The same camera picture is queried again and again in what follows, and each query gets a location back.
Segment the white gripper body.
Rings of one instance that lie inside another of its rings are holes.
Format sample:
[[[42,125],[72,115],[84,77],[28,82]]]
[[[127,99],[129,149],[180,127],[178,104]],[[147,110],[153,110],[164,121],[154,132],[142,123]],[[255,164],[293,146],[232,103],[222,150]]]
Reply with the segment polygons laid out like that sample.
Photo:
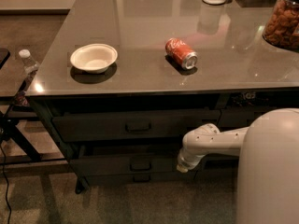
[[[191,150],[183,147],[178,153],[178,164],[188,170],[194,169],[206,155],[203,150]]]

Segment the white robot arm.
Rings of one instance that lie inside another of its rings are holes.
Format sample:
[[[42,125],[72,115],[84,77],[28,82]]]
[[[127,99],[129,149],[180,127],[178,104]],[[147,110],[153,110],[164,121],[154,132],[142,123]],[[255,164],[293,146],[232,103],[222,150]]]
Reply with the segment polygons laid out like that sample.
[[[239,158],[236,224],[299,224],[299,109],[267,112],[250,126],[221,132],[206,124],[184,135],[177,169],[207,154]]]

